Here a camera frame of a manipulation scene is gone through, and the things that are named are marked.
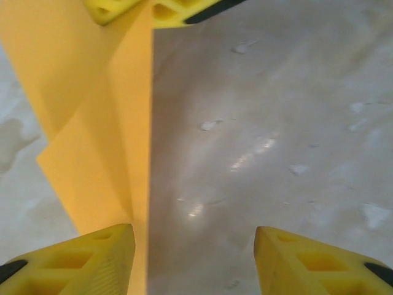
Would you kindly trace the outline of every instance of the orange paper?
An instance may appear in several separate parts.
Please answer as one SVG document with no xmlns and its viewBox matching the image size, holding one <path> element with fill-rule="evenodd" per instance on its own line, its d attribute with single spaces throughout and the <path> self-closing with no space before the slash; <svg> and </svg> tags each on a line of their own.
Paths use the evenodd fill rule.
<svg viewBox="0 0 393 295">
<path fill-rule="evenodd" d="M 132 223 L 146 293 L 152 2 L 108 26 L 80 0 L 5 0 L 0 33 L 50 141 L 39 163 L 81 234 Z"/>
</svg>

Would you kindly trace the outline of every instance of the concrete floor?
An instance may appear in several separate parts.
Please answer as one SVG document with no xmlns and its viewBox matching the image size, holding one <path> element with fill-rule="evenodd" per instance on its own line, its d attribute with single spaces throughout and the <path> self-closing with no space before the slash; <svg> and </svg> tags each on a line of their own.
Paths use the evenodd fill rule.
<svg viewBox="0 0 393 295">
<path fill-rule="evenodd" d="M 0 54 L 0 262 L 76 236 Z M 156 31 L 149 294 L 258 294 L 257 226 L 393 266 L 393 3 L 248 0 Z"/>
</svg>

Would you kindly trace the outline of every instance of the gray floor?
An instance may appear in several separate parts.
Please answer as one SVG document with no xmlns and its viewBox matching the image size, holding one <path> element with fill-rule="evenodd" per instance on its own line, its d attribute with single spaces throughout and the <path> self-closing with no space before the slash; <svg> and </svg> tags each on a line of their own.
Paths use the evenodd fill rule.
<svg viewBox="0 0 393 295">
<path fill-rule="evenodd" d="M 76 232 L 0 55 L 0 262 Z M 248 0 L 156 31 L 149 294 L 258 294 L 256 226 L 393 266 L 393 3 Z"/>
</svg>

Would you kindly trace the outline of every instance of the floor stain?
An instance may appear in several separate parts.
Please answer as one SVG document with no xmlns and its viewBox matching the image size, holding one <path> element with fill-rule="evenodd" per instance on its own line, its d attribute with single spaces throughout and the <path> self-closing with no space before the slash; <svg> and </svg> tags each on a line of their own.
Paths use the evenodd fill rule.
<svg viewBox="0 0 393 295">
<path fill-rule="evenodd" d="M 39 138 L 39 135 L 25 139 L 22 136 L 23 123 L 18 119 L 9 119 L 0 125 L 0 179 L 15 162 L 18 152 Z"/>
</svg>

